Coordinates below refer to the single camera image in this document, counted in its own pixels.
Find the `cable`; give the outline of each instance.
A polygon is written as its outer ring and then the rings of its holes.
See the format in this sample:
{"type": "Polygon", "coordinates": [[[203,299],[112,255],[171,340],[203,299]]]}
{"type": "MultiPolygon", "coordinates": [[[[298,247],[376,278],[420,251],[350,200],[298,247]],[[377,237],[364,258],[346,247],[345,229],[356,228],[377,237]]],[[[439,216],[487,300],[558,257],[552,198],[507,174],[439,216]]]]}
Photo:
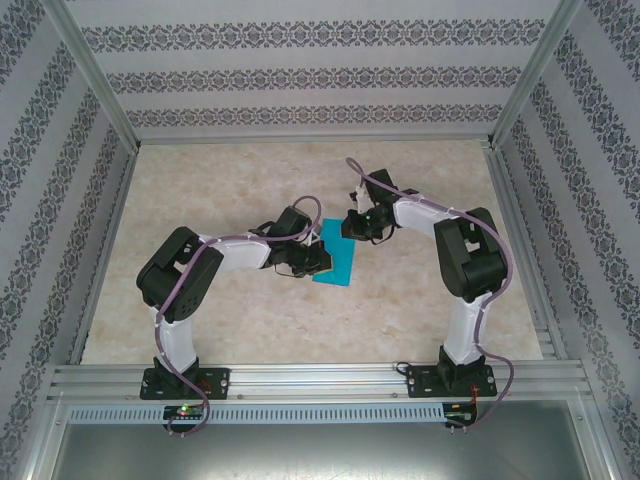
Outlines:
{"type": "Polygon", "coordinates": [[[273,271],[276,272],[277,275],[280,275],[281,277],[291,277],[291,278],[297,278],[295,275],[289,275],[288,273],[280,273],[278,271],[278,266],[274,265],[273,266],[273,271]]]}
{"type": "Polygon", "coordinates": [[[380,240],[379,242],[374,242],[373,238],[371,239],[371,245],[380,245],[381,243],[386,242],[387,240],[389,240],[391,237],[393,237],[393,234],[396,231],[396,226],[395,225],[391,225],[391,230],[389,231],[389,235],[387,235],[387,238],[383,238],[382,240],[380,240]]]}
{"type": "MultiPolygon", "coordinates": [[[[313,195],[303,195],[302,197],[298,198],[295,202],[293,202],[292,206],[295,207],[302,200],[306,200],[306,199],[313,200],[316,203],[316,205],[318,207],[318,213],[316,214],[316,218],[313,220],[313,222],[311,222],[311,224],[307,228],[305,228],[304,230],[302,230],[299,233],[296,233],[296,234],[293,234],[293,235],[287,235],[285,237],[259,237],[257,235],[253,235],[253,234],[228,235],[226,237],[212,238],[212,239],[207,240],[206,242],[204,242],[202,245],[200,245],[200,247],[198,247],[196,252],[193,254],[193,257],[191,257],[191,260],[189,260],[189,263],[187,263],[187,265],[185,266],[185,269],[182,272],[182,275],[180,275],[180,278],[178,279],[178,281],[174,285],[173,290],[171,290],[171,293],[169,294],[167,299],[164,301],[164,303],[160,307],[160,310],[158,310],[158,313],[156,314],[156,323],[155,323],[155,340],[156,340],[156,346],[158,347],[158,351],[160,352],[160,356],[163,358],[163,362],[164,362],[165,366],[171,371],[171,373],[173,373],[176,377],[178,377],[180,379],[180,381],[182,381],[191,390],[196,392],[200,396],[200,398],[202,398],[202,403],[203,403],[203,406],[204,406],[204,408],[206,410],[206,412],[202,416],[202,420],[200,421],[200,423],[195,425],[189,431],[180,433],[180,435],[179,435],[180,438],[184,438],[184,437],[187,437],[189,435],[193,435],[194,433],[196,433],[198,430],[202,429],[207,424],[207,422],[209,421],[209,416],[211,415],[211,404],[209,403],[209,399],[207,398],[207,394],[204,393],[199,387],[194,385],[187,377],[182,375],[182,373],[180,373],[178,371],[178,369],[176,367],[174,367],[173,364],[167,358],[167,352],[165,351],[164,347],[162,346],[162,339],[160,338],[160,324],[162,323],[162,320],[164,318],[165,312],[167,311],[167,309],[171,305],[171,302],[173,302],[175,300],[176,296],[180,292],[180,289],[182,288],[182,285],[184,284],[185,280],[189,276],[189,273],[193,269],[193,266],[196,263],[196,261],[198,260],[198,258],[200,257],[200,255],[202,255],[202,252],[204,252],[204,250],[206,248],[208,248],[210,245],[212,245],[214,243],[228,241],[228,240],[251,240],[251,241],[256,241],[256,242],[286,242],[288,240],[296,240],[297,238],[300,238],[303,235],[307,235],[308,233],[310,233],[314,228],[316,228],[316,226],[320,222],[320,219],[322,218],[322,205],[320,204],[320,200],[318,200],[313,195]]],[[[174,432],[173,430],[171,430],[171,424],[173,423],[173,421],[176,418],[177,417],[171,417],[169,419],[169,422],[167,423],[167,430],[169,431],[169,435],[170,436],[173,436],[174,433],[177,433],[177,432],[174,432]]]]}
{"type": "Polygon", "coordinates": [[[473,397],[471,399],[471,403],[473,404],[473,415],[478,413],[478,387],[476,387],[475,383],[471,387],[471,392],[473,393],[473,397]]]}
{"type": "Polygon", "coordinates": [[[476,348],[478,349],[478,351],[483,354],[485,357],[489,357],[489,358],[493,358],[494,360],[499,360],[503,363],[505,363],[508,367],[509,367],[509,378],[507,379],[507,383],[504,387],[504,389],[502,390],[502,392],[500,392],[500,395],[498,395],[498,398],[496,399],[495,403],[493,404],[493,406],[489,409],[489,411],[487,413],[485,413],[478,421],[476,421],[473,425],[467,427],[467,430],[470,430],[471,428],[475,428],[478,425],[482,424],[482,422],[486,421],[488,418],[490,418],[494,413],[496,408],[498,408],[498,406],[500,405],[500,403],[502,402],[502,400],[504,399],[504,397],[507,396],[507,392],[509,392],[509,389],[511,388],[511,384],[513,383],[513,378],[515,377],[515,367],[513,366],[513,363],[511,362],[511,360],[509,360],[508,358],[505,358],[503,356],[500,355],[496,355],[493,353],[489,353],[487,352],[484,348],[482,348],[482,346],[480,345],[480,326],[482,325],[482,319],[484,318],[484,313],[487,309],[487,307],[489,306],[489,304],[491,302],[493,302],[496,298],[498,298],[500,295],[502,295],[504,293],[504,291],[507,289],[507,287],[509,287],[509,285],[511,284],[511,280],[513,279],[513,254],[511,253],[511,249],[509,248],[509,246],[507,245],[507,243],[502,239],[502,237],[498,234],[498,232],[496,232],[493,228],[491,228],[489,225],[487,225],[485,222],[483,222],[482,220],[479,220],[475,217],[472,217],[471,215],[465,213],[465,212],[461,212],[460,210],[457,210],[455,208],[447,208],[444,205],[440,205],[439,203],[436,203],[432,200],[428,200],[426,198],[419,198],[416,197],[414,195],[409,195],[406,194],[404,192],[401,192],[400,190],[393,188],[385,183],[382,183],[378,180],[376,180],[375,178],[367,175],[366,173],[364,173],[364,170],[362,168],[362,166],[353,158],[351,157],[347,157],[347,165],[349,165],[349,167],[351,169],[353,169],[358,175],[360,175],[360,177],[364,180],[366,180],[367,182],[371,182],[374,185],[377,185],[381,188],[384,188],[385,190],[395,193],[396,195],[403,197],[403,198],[408,198],[409,200],[413,200],[417,203],[422,203],[424,205],[427,205],[431,208],[434,208],[440,212],[443,213],[447,213],[450,215],[456,215],[460,218],[464,218],[465,220],[468,220],[471,223],[474,223],[476,225],[478,225],[480,228],[482,228],[485,232],[487,232],[489,235],[491,235],[491,237],[498,243],[498,245],[500,246],[500,250],[502,250],[502,253],[505,256],[505,259],[507,261],[507,277],[505,278],[504,282],[502,283],[502,286],[496,291],[494,292],[489,298],[487,298],[484,302],[482,302],[482,304],[480,305],[480,311],[478,312],[478,318],[476,319],[476,324],[475,327],[473,329],[473,342],[476,345],[476,348]]]}
{"type": "Polygon", "coordinates": [[[398,362],[396,363],[396,372],[398,372],[400,375],[402,375],[403,377],[407,377],[408,373],[407,371],[411,368],[411,364],[409,362],[398,362]]]}

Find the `robotic arm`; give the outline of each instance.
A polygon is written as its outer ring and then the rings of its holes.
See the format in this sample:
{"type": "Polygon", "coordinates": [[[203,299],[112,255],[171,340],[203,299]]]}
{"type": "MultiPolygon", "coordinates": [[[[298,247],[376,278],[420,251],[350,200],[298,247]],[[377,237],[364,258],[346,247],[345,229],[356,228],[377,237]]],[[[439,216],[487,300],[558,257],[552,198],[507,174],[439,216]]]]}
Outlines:
{"type": "MultiPolygon", "coordinates": [[[[204,249],[156,326],[164,352],[154,358],[154,369],[147,382],[153,385],[145,390],[143,382],[142,394],[153,396],[154,392],[160,392],[161,398],[186,398],[193,393],[170,371],[168,363],[194,384],[201,379],[202,372],[193,347],[193,316],[218,273],[239,268],[269,268],[284,263],[291,267],[290,276],[302,278],[332,268],[331,256],[319,240],[319,227],[311,230],[302,241],[278,241],[299,234],[311,223],[307,214],[289,206],[276,222],[270,221],[250,230],[246,238],[223,239],[204,249]]],[[[211,237],[180,227],[140,271],[136,284],[154,318],[182,275],[178,266],[189,263],[195,252],[209,240],[211,237]]]]}
{"type": "MultiPolygon", "coordinates": [[[[369,176],[395,188],[385,169],[369,176]]],[[[388,240],[396,228],[412,228],[436,240],[442,280],[455,298],[438,365],[425,370],[431,378],[421,375],[415,379],[418,381],[414,392],[429,390],[416,396],[468,393],[470,382],[481,385],[490,376],[487,370],[490,367],[485,367],[485,357],[476,345],[474,329],[483,303],[501,288],[507,276],[507,262],[498,243],[484,229],[420,202],[424,197],[415,190],[402,193],[409,197],[401,197],[365,180],[364,185],[351,194],[358,208],[348,211],[342,236],[377,245],[376,240],[378,243],[388,240]],[[391,229],[390,233],[383,239],[387,228],[391,229]]],[[[476,208],[466,213],[495,230],[488,210],[476,208]]],[[[479,343],[484,338],[485,325],[486,321],[481,324],[479,343]]],[[[484,392],[496,394],[495,388],[485,388],[484,392]]]]}

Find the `marble surface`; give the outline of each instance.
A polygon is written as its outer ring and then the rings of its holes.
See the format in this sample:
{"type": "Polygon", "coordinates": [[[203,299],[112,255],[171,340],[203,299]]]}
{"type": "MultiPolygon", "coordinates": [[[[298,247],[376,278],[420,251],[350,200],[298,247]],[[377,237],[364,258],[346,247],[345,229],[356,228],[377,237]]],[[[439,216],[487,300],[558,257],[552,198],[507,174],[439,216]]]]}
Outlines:
{"type": "MultiPolygon", "coordinates": [[[[344,218],[359,180],[347,156],[365,171],[387,168],[396,185],[443,204],[484,206],[505,233],[475,141],[144,146],[83,363],[151,362],[153,322],[135,278],[176,227],[242,233],[277,219],[304,194],[322,201],[325,217],[344,218]]],[[[300,206],[314,216],[313,203],[300,206]]],[[[451,301],[435,242],[402,229],[380,246],[356,244],[349,287],[273,270],[219,275],[197,312],[194,344],[202,363],[434,361],[451,301]]],[[[512,359],[542,358],[517,275],[492,307],[485,347],[512,359]]]]}

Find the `enclosure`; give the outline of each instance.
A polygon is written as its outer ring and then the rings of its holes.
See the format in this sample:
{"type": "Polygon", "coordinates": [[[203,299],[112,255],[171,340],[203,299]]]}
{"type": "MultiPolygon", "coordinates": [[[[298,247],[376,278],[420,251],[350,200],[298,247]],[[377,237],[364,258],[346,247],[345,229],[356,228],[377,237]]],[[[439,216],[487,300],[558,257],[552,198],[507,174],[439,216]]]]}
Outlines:
{"type": "Polygon", "coordinates": [[[639,477],[639,8],[4,1],[2,478],[639,477]],[[347,157],[491,212],[515,259],[482,341],[515,365],[508,387],[489,362],[504,402],[451,435],[471,397],[398,372],[438,362],[452,315],[436,241],[398,228],[356,242],[348,286],[217,275],[193,344],[225,398],[166,438],[183,402],[140,398],[136,276],[180,226],[241,234],[302,195],[343,221],[347,157]]]}

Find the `metal strip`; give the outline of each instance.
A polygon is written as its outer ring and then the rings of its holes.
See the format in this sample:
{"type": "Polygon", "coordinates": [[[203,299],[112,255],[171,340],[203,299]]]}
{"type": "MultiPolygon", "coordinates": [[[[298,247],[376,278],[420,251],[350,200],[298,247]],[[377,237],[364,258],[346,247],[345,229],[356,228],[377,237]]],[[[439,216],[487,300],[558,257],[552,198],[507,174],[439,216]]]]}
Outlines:
{"type": "Polygon", "coordinates": [[[562,342],[562,336],[560,335],[544,282],[537,267],[536,257],[533,253],[522,212],[517,206],[518,202],[513,186],[508,180],[504,159],[499,151],[485,149],[484,153],[496,197],[498,198],[498,204],[507,228],[507,234],[509,235],[509,242],[518,265],[522,287],[527,297],[529,308],[532,310],[532,316],[542,326],[548,328],[555,356],[558,359],[566,359],[568,355],[562,342]]]}
{"type": "Polygon", "coordinates": [[[551,341],[551,335],[549,335],[549,328],[536,327],[536,336],[538,337],[538,344],[540,345],[542,358],[557,358],[556,349],[554,348],[553,342],[551,341]]]}
{"type": "MultiPolygon", "coordinates": [[[[516,378],[507,400],[573,400],[592,396],[580,361],[516,361],[516,378]]],[[[498,389],[509,375],[502,364],[492,365],[498,389]]],[[[366,404],[425,402],[409,399],[405,378],[395,364],[362,365],[231,365],[229,398],[233,404],[366,404]]],[[[66,404],[180,404],[140,400],[145,366],[60,366],[47,402],[66,404]]],[[[432,398],[429,403],[463,402],[469,397],[432,398]]],[[[493,401],[492,398],[479,401],[493,401]]]]}
{"type": "Polygon", "coordinates": [[[24,480],[52,478],[69,419],[69,407],[59,402],[45,405],[25,468],[16,475],[24,480]]]}
{"type": "Polygon", "coordinates": [[[425,133],[395,135],[259,135],[220,137],[145,137],[142,145],[191,145],[194,143],[297,143],[297,142],[424,142],[432,140],[486,141],[486,133],[425,133]]]}
{"type": "Polygon", "coordinates": [[[129,187],[131,186],[131,181],[133,180],[133,171],[135,168],[135,164],[138,160],[138,156],[136,153],[132,153],[132,155],[134,156],[134,158],[131,159],[124,173],[125,180],[123,188],[120,189],[120,192],[118,192],[118,197],[116,198],[113,218],[111,219],[111,224],[109,225],[109,230],[105,239],[105,250],[98,260],[98,266],[96,268],[97,278],[93,284],[91,293],[87,300],[87,308],[85,308],[84,315],[80,320],[80,327],[78,329],[78,334],[76,337],[77,340],[75,342],[75,345],[73,346],[73,351],[71,352],[71,357],[69,359],[69,363],[71,364],[78,364],[82,360],[84,345],[87,340],[89,329],[91,328],[93,315],[95,314],[96,308],[98,306],[100,291],[102,290],[102,284],[104,283],[104,278],[107,274],[107,266],[109,265],[111,252],[113,251],[113,246],[116,241],[116,234],[118,233],[120,219],[122,218],[122,213],[124,212],[125,200],[127,198],[127,195],[129,194],[129,187]]]}
{"type": "MultiPolygon", "coordinates": [[[[164,406],[78,405],[70,407],[68,423],[76,425],[157,425],[164,406]]],[[[212,405],[210,424],[352,424],[444,422],[441,403],[315,404],[315,405],[212,405]]],[[[177,419],[176,424],[198,420],[177,419]]]]}
{"type": "Polygon", "coordinates": [[[500,117],[498,117],[496,126],[490,135],[494,147],[500,146],[504,142],[580,5],[582,5],[582,0],[560,0],[527,62],[527,66],[522,71],[518,83],[502,109],[500,117]]]}
{"type": "Polygon", "coordinates": [[[42,0],[45,12],[73,55],[128,151],[138,152],[139,139],[107,77],[76,24],[65,0],[42,0]]]}
{"type": "Polygon", "coordinates": [[[593,480],[618,480],[622,476],[598,408],[593,400],[567,402],[584,461],[593,480]]]}

